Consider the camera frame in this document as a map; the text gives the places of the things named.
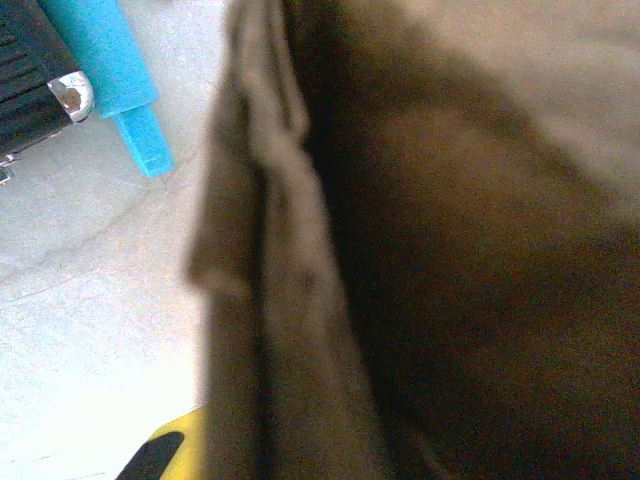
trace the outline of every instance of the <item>blue plastic object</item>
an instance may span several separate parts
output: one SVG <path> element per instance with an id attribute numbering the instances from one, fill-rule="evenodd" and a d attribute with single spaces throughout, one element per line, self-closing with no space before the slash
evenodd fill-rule
<path id="1" fill-rule="evenodd" d="M 158 99 L 117 0 L 38 0 L 89 77 L 101 117 L 113 117 L 142 173 L 155 177 L 174 167 L 151 103 Z"/>

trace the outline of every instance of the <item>yellow object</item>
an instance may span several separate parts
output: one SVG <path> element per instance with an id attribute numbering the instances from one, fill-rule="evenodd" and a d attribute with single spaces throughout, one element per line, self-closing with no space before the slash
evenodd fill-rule
<path id="1" fill-rule="evenodd" d="M 200 480 L 205 408 L 156 430 L 116 480 Z"/>

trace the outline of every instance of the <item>concrete floor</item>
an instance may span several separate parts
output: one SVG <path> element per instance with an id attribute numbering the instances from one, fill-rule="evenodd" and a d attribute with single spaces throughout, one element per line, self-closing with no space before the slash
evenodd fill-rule
<path id="1" fill-rule="evenodd" d="M 147 179 L 92 118 L 0 189 L 0 478 L 113 479 L 201 404 L 203 299 L 186 285 L 225 2 L 122 0 L 177 169 Z"/>

